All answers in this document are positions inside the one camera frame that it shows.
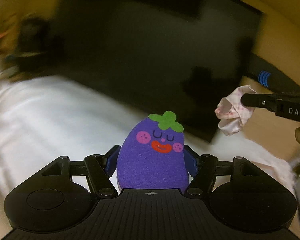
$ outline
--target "black monitor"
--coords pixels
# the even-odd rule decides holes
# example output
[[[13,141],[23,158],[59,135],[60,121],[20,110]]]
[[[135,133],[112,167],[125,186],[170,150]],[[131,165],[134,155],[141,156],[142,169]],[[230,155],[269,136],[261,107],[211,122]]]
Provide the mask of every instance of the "black monitor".
[[[63,75],[147,113],[173,111],[211,141],[260,18],[238,0],[62,0],[51,27],[64,39]]]

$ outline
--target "white cloth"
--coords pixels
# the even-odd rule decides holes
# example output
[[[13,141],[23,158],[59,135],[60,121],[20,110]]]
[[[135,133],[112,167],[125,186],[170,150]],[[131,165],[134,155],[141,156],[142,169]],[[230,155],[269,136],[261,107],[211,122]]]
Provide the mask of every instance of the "white cloth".
[[[222,98],[215,113],[221,121],[218,127],[225,135],[239,132],[252,116],[254,107],[245,107],[241,103],[243,94],[256,94],[249,85],[238,87],[226,98]]]
[[[59,156],[83,160],[94,153],[105,154],[115,144],[122,145],[146,116],[58,76],[14,84],[0,82],[2,195]],[[219,132],[211,144],[185,133],[185,144],[199,155],[209,153],[220,160],[243,156],[293,191],[290,166],[241,133],[227,137]],[[110,180],[117,188],[116,173]],[[87,187],[85,177],[74,182]]]

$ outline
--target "blurry object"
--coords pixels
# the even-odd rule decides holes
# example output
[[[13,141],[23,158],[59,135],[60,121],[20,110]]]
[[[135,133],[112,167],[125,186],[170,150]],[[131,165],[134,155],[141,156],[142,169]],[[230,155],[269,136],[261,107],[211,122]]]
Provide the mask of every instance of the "blurry object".
[[[18,67],[11,61],[11,54],[16,46],[18,37],[17,14],[10,12],[6,17],[0,15],[0,79],[9,78],[18,71]]]
[[[15,52],[20,71],[35,71],[46,64],[49,23],[30,15],[21,22]]]
[[[215,110],[220,119],[219,129],[225,135],[233,135],[242,130],[248,119],[252,116],[254,107],[245,107],[241,104],[244,93],[256,94],[249,85],[238,87],[226,98],[222,98]]]
[[[30,16],[21,22],[17,55],[31,57],[47,50],[49,24],[40,17]]]
[[[11,55],[0,54],[0,79],[7,79],[18,73],[19,66]]]

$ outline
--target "circular pad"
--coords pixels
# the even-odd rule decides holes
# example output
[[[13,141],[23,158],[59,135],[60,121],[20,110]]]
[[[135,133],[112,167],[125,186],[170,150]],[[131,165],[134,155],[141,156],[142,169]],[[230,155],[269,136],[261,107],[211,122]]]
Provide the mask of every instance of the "circular pad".
[[[65,200],[62,192],[55,189],[40,189],[27,198],[30,207],[38,210],[49,210],[60,206]]]
[[[250,232],[287,225],[297,208],[294,196],[285,188],[277,192],[257,187],[234,190],[231,182],[211,193],[210,206],[223,222]]]

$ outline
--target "cartoon face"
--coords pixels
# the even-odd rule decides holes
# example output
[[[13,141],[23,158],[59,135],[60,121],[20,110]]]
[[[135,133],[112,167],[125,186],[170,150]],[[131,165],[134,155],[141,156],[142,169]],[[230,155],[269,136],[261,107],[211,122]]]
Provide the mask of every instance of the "cartoon face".
[[[174,131],[171,127],[165,130],[160,129],[159,124],[160,122],[150,118],[143,120],[138,125],[141,130],[136,134],[136,140],[141,144],[149,144],[149,147],[159,153],[170,153],[172,150],[182,152],[183,133]]]

